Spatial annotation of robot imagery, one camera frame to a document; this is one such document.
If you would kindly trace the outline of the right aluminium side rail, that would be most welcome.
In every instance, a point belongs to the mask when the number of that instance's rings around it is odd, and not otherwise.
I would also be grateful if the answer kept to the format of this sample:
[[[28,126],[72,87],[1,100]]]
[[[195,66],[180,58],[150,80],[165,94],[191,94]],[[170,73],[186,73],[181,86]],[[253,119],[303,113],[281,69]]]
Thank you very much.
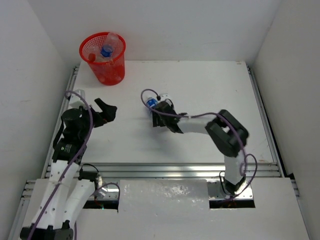
[[[264,128],[264,132],[266,134],[266,140],[267,140],[267,144],[268,144],[268,149],[270,150],[271,156],[272,156],[272,161],[274,163],[276,163],[277,168],[278,168],[278,172],[279,172],[279,176],[284,178],[286,176],[286,170],[283,167],[283,162],[281,159],[281,155],[279,153],[279,149],[277,146],[277,141],[275,140],[275,136],[273,134],[273,130],[261,97],[261,93],[254,75],[254,72],[252,70],[252,68],[248,65],[246,65],[247,67],[247,71],[249,74],[249,78],[251,81],[251,85],[252,85],[252,89],[255,95],[255,99],[257,102],[257,106],[258,106],[258,110],[260,113],[260,117],[262,120],[262,125]]]

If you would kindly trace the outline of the left aluminium side rail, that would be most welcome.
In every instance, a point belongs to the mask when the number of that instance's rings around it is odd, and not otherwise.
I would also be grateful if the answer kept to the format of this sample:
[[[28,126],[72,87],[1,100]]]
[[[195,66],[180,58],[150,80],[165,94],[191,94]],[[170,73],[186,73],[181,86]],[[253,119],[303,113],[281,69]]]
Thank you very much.
[[[68,105],[69,105],[69,101],[65,98],[65,91],[70,91],[70,90],[72,91],[73,90],[74,85],[75,85],[75,81],[76,81],[76,77],[78,75],[79,68],[80,68],[80,65],[78,64],[72,69],[71,74],[69,76],[69,80],[67,82],[66,89],[63,90],[63,92],[62,92],[62,103],[61,103],[60,111],[59,111],[57,121],[55,124],[55,128],[53,131],[53,135],[51,138],[50,146],[49,146],[49,149],[47,152],[47,156],[46,156],[46,159],[44,162],[43,170],[42,170],[41,177],[40,177],[41,179],[46,178],[48,168],[51,165],[52,156],[54,153],[53,143],[54,143],[54,139],[60,129],[60,126],[61,126],[61,115],[68,108]]]

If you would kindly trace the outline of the blue label bottle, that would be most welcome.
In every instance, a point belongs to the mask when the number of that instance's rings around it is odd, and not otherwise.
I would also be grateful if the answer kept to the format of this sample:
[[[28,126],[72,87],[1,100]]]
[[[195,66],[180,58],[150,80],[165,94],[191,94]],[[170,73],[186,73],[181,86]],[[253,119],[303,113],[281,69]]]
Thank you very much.
[[[109,32],[105,38],[105,41],[104,41],[102,47],[101,47],[100,54],[104,58],[112,57],[115,50],[116,50],[118,41],[119,41],[118,35],[113,32]]]
[[[154,112],[151,110],[151,108],[155,107],[158,104],[158,100],[150,95],[147,95],[147,97],[144,98],[144,102],[148,106],[148,111],[150,113],[150,117],[153,120],[154,119]]]

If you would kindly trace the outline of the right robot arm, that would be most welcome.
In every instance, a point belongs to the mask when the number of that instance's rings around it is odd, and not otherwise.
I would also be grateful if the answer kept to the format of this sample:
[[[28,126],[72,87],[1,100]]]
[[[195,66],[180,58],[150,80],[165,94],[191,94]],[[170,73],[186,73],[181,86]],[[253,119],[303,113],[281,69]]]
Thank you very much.
[[[177,134],[205,134],[210,136],[224,155],[224,177],[221,189],[225,195],[235,197],[246,180],[247,159],[245,146],[249,137],[247,129],[227,110],[189,116],[177,114],[168,99],[149,107],[154,127],[167,127]]]

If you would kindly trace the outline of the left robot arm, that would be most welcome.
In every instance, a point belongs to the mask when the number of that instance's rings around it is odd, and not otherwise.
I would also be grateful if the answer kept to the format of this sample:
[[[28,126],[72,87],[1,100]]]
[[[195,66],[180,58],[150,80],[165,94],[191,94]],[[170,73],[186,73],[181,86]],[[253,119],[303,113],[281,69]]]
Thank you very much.
[[[88,198],[101,187],[97,172],[80,169],[92,129],[115,120],[117,107],[100,98],[101,109],[83,104],[65,110],[53,141],[48,183],[30,226],[21,229],[21,240],[74,240],[77,218]]]

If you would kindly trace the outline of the red mesh waste bin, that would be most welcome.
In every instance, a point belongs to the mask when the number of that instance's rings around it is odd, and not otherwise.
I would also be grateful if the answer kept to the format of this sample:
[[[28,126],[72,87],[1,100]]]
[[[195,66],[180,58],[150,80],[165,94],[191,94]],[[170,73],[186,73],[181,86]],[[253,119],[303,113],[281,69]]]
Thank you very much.
[[[79,55],[98,81],[107,86],[119,84],[125,77],[126,42],[114,32],[99,32],[79,46]]]

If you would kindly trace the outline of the red cap crushed bottle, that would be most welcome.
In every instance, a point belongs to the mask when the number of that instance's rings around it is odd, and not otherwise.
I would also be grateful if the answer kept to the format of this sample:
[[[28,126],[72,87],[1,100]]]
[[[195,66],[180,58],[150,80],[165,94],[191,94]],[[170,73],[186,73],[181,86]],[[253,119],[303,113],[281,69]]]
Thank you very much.
[[[88,55],[88,60],[90,63],[103,63],[105,62],[105,58],[101,54],[96,54],[91,52]]]

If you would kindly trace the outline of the aluminium side rail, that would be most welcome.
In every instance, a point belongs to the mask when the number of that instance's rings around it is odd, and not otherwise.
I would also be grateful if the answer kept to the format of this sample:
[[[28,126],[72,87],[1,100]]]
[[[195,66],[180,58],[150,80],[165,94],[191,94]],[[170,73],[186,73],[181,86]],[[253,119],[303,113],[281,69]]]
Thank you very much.
[[[279,172],[279,176],[284,178],[286,176],[286,170],[283,167],[283,162],[281,159],[281,155],[279,153],[279,149],[277,146],[277,141],[275,140],[275,136],[273,134],[273,130],[261,97],[261,93],[254,75],[254,72],[252,70],[252,68],[248,65],[246,65],[247,67],[247,71],[249,74],[249,78],[251,81],[251,85],[252,85],[252,89],[255,95],[255,99],[257,102],[257,106],[258,106],[258,110],[260,113],[260,117],[262,120],[262,125],[264,128],[264,132],[266,134],[266,140],[267,140],[267,144],[268,144],[268,149],[270,150],[271,156],[272,156],[272,161],[274,163],[276,163],[277,168],[278,168],[278,172]]]
[[[53,143],[54,143],[54,139],[60,129],[60,126],[61,126],[61,115],[68,108],[68,105],[69,105],[69,101],[65,98],[65,91],[70,91],[70,90],[72,91],[73,90],[74,85],[75,85],[75,81],[76,81],[76,77],[78,75],[79,68],[80,68],[80,65],[78,64],[72,69],[71,74],[69,76],[69,80],[67,82],[66,89],[63,90],[63,92],[62,92],[62,103],[61,103],[60,111],[59,111],[57,121],[55,124],[55,128],[53,131],[53,135],[51,138],[50,146],[49,146],[49,149],[47,152],[47,156],[46,156],[46,159],[44,162],[43,170],[42,170],[41,177],[40,177],[41,179],[46,178],[48,168],[51,165],[52,156],[54,153]]]

